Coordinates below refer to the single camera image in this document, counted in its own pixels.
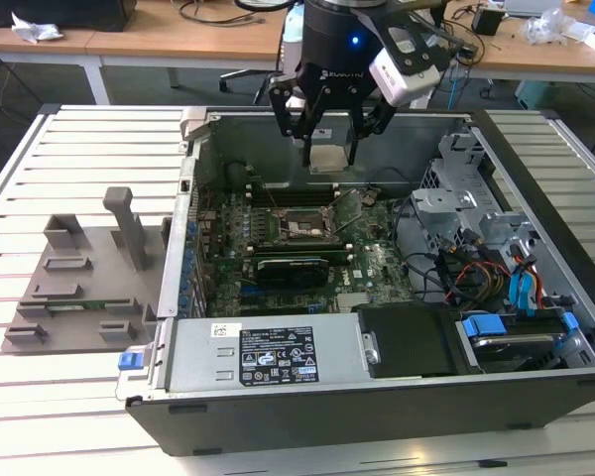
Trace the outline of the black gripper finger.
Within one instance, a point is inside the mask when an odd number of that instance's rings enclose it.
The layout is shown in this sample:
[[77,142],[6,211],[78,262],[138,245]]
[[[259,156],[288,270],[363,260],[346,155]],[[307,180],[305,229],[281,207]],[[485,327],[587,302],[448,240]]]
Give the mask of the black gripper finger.
[[[374,108],[365,114],[364,103],[370,98],[373,98]],[[357,97],[352,97],[348,110],[350,129],[345,144],[345,154],[349,165],[353,165],[355,162],[359,142],[372,134],[382,134],[396,112],[397,108],[388,103],[376,86],[370,86],[359,93]]]
[[[293,115],[287,105],[296,88],[304,96],[299,116]],[[269,97],[282,135],[303,141],[301,161],[304,167],[309,167],[312,135],[324,112],[331,107],[332,86],[317,85],[306,76],[278,76],[270,83]]]

